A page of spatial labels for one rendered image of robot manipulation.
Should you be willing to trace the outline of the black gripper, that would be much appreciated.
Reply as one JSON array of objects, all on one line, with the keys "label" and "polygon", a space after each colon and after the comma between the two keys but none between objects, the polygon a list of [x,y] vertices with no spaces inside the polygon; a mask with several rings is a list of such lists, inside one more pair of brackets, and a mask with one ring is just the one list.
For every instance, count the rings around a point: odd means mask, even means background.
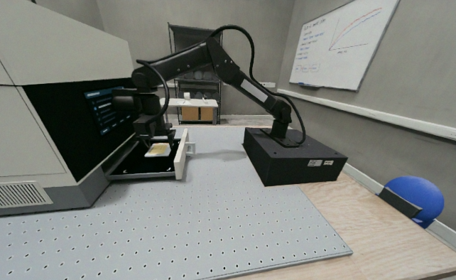
[{"label": "black gripper", "polygon": [[[174,140],[175,133],[176,133],[176,129],[170,130],[170,128],[172,128],[172,127],[173,127],[172,123],[165,123],[164,129],[155,130],[155,134],[154,134],[154,136],[167,136],[170,150],[172,150],[172,148],[173,148],[173,140]],[[146,141],[145,141],[145,140],[141,139],[139,135],[136,136],[136,139],[138,141],[140,141],[148,150],[151,148],[150,139],[146,139]]]}]

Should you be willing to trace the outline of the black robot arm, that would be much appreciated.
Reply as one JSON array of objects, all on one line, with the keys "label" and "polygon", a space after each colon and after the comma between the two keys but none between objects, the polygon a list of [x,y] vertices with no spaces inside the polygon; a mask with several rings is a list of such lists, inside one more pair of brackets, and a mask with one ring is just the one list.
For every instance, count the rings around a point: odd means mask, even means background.
[{"label": "black robot arm", "polygon": [[[286,136],[288,125],[292,122],[291,106],[267,92],[242,72],[213,37],[206,38],[205,43],[193,49],[152,63],[151,66],[157,69],[167,82],[210,64],[217,79],[239,90],[275,118],[272,128],[260,128],[260,131],[284,148],[299,148],[300,144]],[[118,112],[140,112],[143,109],[143,112],[149,113],[150,115],[140,114],[133,122],[133,126],[141,139],[154,138],[155,129],[164,129],[165,122],[162,116],[146,130],[146,122],[161,111],[159,96],[147,93],[157,92],[162,82],[146,66],[136,68],[131,74],[131,79],[135,82],[136,89],[113,89],[113,105]]]}]

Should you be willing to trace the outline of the grey lab imager with drawer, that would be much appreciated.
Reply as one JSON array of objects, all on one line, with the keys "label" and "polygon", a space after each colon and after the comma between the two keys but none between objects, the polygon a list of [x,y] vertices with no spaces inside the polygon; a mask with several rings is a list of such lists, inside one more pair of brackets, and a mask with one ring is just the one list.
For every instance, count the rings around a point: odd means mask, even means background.
[{"label": "grey lab imager with drawer", "polygon": [[0,0],[0,215],[90,207],[116,179],[182,178],[196,154],[188,129],[169,156],[145,157],[143,109],[114,108],[113,89],[136,89],[133,71],[128,41]]}]

